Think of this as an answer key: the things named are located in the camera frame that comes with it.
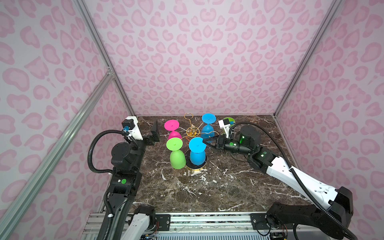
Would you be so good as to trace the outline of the blue wine glass front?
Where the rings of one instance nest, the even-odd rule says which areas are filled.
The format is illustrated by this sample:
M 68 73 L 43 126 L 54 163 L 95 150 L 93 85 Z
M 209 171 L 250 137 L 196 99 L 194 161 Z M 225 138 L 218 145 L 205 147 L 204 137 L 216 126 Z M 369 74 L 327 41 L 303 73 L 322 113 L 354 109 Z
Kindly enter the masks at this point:
M 192 164 L 199 166 L 202 165 L 206 161 L 206 144 L 203 143 L 203 139 L 200 137 L 196 137 L 190 140 L 189 148 L 190 148 L 190 160 Z

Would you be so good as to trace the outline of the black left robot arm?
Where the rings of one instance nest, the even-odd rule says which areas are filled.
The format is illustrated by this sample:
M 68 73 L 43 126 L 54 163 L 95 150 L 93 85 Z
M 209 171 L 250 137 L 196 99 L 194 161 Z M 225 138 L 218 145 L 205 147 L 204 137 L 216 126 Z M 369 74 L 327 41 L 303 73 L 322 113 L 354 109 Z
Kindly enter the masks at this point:
M 158 122 L 151 128 L 151 133 L 137 140 L 133 136 L 133 127 L 137 124 L 133 120 L 124 120 L 122 130 L 106 130 L 91 142 L 87 163 L 89 169 L 97 174 L 110 173 L 112 178 L 104 193 L 103 202 L 106 207 L 105 217 L 99 230 L 98 240 L 119 240 L 122 236 L 128 211 L 137 195 L 142 173 L 140 167 L 147 146 L 153 146 L 160 141 Z M 118 134 L 125 141 L 116 144 L 111 150 L 112 169 L 97 169 L 93 165 L 93 152 L 97 142 L 107 134 Z

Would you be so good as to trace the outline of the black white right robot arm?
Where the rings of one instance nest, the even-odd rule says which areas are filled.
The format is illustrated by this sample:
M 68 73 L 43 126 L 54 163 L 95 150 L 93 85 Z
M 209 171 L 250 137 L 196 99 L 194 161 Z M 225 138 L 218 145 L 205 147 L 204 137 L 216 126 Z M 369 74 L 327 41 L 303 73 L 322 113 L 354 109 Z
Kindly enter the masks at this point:
M 303 206 L 273 203 L 263 221 L 271 229 L 293 224 L 295 232 L 298 225 L 305 225 L 336 240 L 357 239 L 349 230 L 354 214 L 353 193 L 345 187 L 327 185 L 294 167 L 279 143 L 260 125 L 236 123 L 224 135 L 204 139 L 203 143 L 218 151 L 243 155 L 253 169 L 283 182 L 311 202 Z

